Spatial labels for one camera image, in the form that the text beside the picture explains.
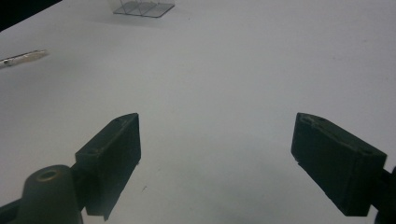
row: white table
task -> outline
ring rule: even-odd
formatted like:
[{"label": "white table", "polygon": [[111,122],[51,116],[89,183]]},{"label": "white table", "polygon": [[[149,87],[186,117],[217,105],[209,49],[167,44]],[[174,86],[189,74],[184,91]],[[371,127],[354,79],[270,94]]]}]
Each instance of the white table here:
[{"label": "white table", "polygon": [[344,217],[290,145],[305,112],[396,165],[396,3],[176,4],[156,20],[64,0],[0,33],[0,58],[50,53],[0,70],[0,204],[137,112],[142,161],[109,224],[374,223]]}]

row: white surface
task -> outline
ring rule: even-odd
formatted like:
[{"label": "white surface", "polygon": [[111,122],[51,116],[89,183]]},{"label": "white surface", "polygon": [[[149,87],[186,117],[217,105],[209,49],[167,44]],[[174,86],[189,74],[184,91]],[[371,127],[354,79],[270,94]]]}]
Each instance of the white surface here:
[{"label": "white surface", "polygon": [[155,20],[64,0],[0,33],[0,58],[50,53],[0,70],[0,203],[137,112],[142,161],[109,224],[373,223],[344,217],[290,144],[306,112],[396,165],[396,2],[176,4]]}]

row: pen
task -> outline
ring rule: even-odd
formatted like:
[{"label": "pen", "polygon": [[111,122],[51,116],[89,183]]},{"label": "pen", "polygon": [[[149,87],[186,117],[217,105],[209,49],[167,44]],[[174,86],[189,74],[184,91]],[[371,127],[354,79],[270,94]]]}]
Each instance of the pen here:
[{"label": "pen", "polygon": [[17,55],[14,57],[0,60],[0,68],[14,66],[19,63],[32,62],[32,61],[38,60],[46,55],[48,55],[48,52],[46,49],[34,50],[34,51],[27,52],[27,53],[24,53],[21,55]]}]

